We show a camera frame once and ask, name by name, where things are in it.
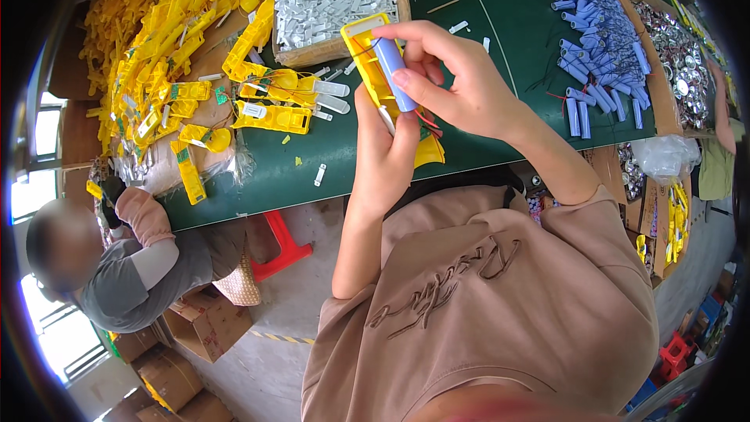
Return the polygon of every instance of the gray t-shirt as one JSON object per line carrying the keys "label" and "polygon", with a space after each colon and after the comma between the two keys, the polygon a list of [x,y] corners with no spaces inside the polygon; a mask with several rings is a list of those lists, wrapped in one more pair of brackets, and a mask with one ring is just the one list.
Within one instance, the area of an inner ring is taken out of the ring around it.
{"label": "gray t-shirt", "polygon": [[113,243],[83,287],[80,305],[84,314],[102,329],[134,333],[156,321],[185,292],[211,282],[214,268],[201,232],[194,229],[174,235],[180,251],[177,262],[151,290],[145,289],[130,259],[142,248],[138,240]]}

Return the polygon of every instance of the yellow and black floor tape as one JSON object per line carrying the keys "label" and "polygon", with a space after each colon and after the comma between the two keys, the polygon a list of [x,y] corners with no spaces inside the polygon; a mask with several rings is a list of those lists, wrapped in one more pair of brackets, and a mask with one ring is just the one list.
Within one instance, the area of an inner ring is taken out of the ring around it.
{"label": "yellow and black floor tape", "polygon": [[282,340],[286,342],[297,342],[299,344],[313,344],[315,342],[314,339],[308,339],[306,337],[291,337],[291,336],[280,336],[279,334],[271,334],[271,333],[259,333],[258,331],[250,330],[251,333],[255,334],[258,337],[267,337],[269,339],[273,340]]}

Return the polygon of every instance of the gray floor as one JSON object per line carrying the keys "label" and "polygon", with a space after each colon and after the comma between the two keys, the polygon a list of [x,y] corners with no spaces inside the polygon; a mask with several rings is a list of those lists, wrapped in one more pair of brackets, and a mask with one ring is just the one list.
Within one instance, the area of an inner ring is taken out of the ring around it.
{"label": "gray floor", "polygon": [[[697,198],[688,251],[680,267],[654,291],[661,341],[683,315],[700,304],[718,280],[734,246],[733,221],[711,211]],[[716,204],[727,209],[726,205]],[[332,199],[282,211],[298,244],[313,243],[305,258],[260,283],[263,303],[252,307],[253,330],[283,336],[316,335],[320,306],[331,293],[331,277],[341,240],[342,200]],[[273,257],[269,233],[258,227],[253,248],[257,260]],[[240,422],[300,420],[302,374],[308,344],[280,342],[247,333],[216,363],[182,352]]]}

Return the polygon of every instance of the brown t-shirt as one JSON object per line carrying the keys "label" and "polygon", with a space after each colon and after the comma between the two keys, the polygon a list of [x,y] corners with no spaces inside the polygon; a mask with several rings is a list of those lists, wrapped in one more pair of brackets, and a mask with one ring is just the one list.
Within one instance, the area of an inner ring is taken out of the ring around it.
{"label": "brown t-shirt", "polygon": [[467,383],[511,379],[616,414],[646,380],[659,332],[617,204],[541,214],[505,188],[435,192],[383,223],[384,267],[329,298],[302,384],[305,422],[404,420]]}

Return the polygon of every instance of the fingernail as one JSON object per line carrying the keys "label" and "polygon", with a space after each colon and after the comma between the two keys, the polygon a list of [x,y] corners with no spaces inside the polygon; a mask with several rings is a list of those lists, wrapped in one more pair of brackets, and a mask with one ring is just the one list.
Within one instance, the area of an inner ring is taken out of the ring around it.
{"label": "fingernail", "polygon": [[409,73],[403,69],[395,70],[391,75],[391,80],[393,80],[393,83],[395,83],[397,87],[404,88],[409,82]]}

